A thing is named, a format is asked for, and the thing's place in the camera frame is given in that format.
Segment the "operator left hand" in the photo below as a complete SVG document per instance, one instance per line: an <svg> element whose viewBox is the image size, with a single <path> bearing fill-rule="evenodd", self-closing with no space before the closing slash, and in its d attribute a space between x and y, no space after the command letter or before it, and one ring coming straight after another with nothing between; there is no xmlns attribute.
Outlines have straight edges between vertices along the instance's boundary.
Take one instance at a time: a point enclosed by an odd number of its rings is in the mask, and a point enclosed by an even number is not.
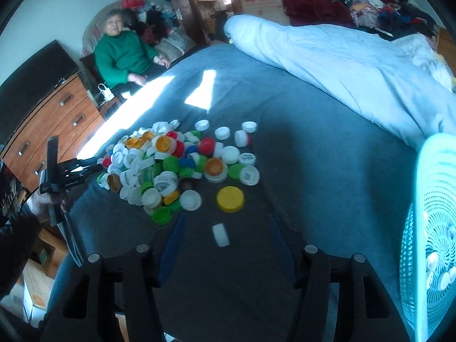
<svg viewBox="0 0 456 342"><path fill-rule="evenodd" d="M49 208L60 205L63 211L66 212L66 201L67 193L41 193L39 189L36 189L27 199L26 205L38 222L43 224L50 220Z"/></svg>

